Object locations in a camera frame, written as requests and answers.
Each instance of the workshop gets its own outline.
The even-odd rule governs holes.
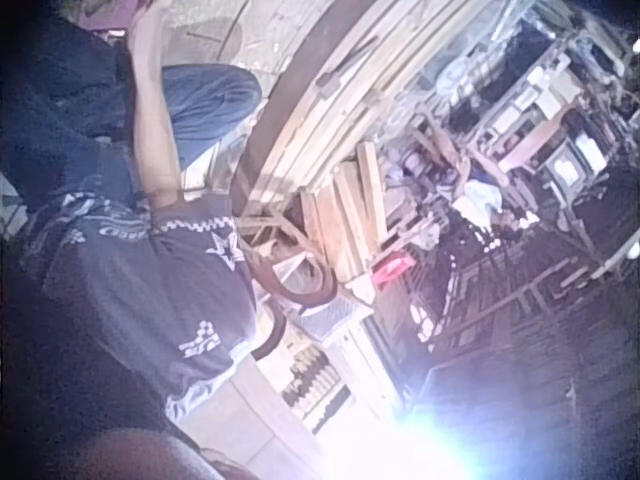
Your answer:
[[[111,43],[135,11],[79,3]],[[164,65],[262,90],[181,177],[188,201],[230,197],[237,238],[207,253],[246,259],[256,304],[246,355],[171,418],[204,458],[261,480],[640,478],[640,11],[598,5],[173,2]],[[0,180],[4,247],[30,212]]]

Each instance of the hand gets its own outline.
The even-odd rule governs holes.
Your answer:
[[[162,33],[172,0],[141,0],[127,36],[134,74],[158,77],[162,70]]]

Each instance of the blue jeans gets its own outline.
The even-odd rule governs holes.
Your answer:
[[[114,200],[130,199],[135,92],[126,50],[54,16],[21,46],[2,72],[2,173],[29,210],[91,177]],[[254,75],[230,65],[167,67],[163,85],[182,170],[262,98]]]

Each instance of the star print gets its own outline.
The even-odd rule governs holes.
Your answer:
[[[205,253],[218,255],[232,271],[236,268],[236,262],[244,261],[244,254],[238,248],[238,234],[236,232],[231,232],[226,239],[211,232],[211,238],[213,239],[213,248],[206,249]]]

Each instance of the white cloth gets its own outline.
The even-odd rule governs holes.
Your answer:
[[[469,180],[464,186],[464,193],[452,207],[477,227],[490,228],[491,213],[502,211],[502,194],[494,185]]]

